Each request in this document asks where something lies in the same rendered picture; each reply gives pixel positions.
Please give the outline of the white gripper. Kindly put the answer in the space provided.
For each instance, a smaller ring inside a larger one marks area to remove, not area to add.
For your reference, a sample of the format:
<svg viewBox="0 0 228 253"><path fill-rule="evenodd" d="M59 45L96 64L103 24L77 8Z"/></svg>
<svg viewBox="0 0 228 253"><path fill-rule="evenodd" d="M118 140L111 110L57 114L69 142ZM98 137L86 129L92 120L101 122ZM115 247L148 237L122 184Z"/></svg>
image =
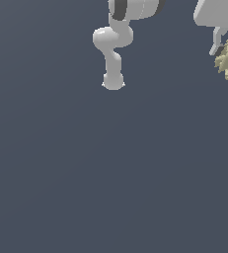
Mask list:
<svg viewBox="0 0 228 253"><path fill-rule="evenodd" d="M224 48L221 37L228 32L228 0L198 0L193 19L198 26L216 27L209 54L218 56Z"/></svg>

